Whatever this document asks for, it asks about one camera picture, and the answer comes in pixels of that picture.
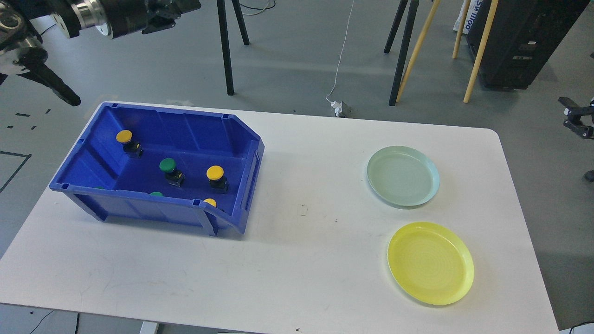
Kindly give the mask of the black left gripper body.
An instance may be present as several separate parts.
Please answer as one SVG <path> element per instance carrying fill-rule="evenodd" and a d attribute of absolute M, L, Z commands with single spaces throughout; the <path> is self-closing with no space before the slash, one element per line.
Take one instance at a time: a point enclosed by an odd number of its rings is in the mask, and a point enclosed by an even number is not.
<path fill-rule="evenodd" d="M 173 28 L 184 13 L 200 9 L 199 0 L 101 0 L 104 22 L 100 32 L 110 39 Z"/>

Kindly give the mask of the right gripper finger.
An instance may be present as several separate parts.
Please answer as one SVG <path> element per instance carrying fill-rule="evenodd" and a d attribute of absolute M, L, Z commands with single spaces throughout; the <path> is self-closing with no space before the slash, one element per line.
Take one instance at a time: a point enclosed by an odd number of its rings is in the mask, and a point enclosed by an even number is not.
<path fill-rule="evenodd" d="M 564 120 L 563 125 L 568 129 L 571 129 L 573 133 L 577 134 L 582 139 L 593 139 L 594 128 L 581 122 L 581 117 L 591 116 L 592 121 L 594 120 L 594 99 L 592 98 L 589 102 L 589 106 L 585 107 L 580 107 L 575 101 L 568 97 L 559 97 L 558 102 L 565 107 L 564 114 L 567 118 Z"/>

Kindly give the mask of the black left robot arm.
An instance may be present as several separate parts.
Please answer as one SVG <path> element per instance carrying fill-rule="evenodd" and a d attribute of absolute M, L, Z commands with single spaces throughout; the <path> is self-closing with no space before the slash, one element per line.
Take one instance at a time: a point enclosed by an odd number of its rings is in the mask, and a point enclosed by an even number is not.
<path fill-rule="evenodd" d="M 3 0 L 0 3 L 1 80 L 19 76 L 51 89 L 71 106 L 80 97 L 47 65 L 42 34 L 32 19 L 50 16 L 69 39 L 97 28 L 115 39 L 173 28 L 184 13 L 201 8 L 199 0 Z"/>

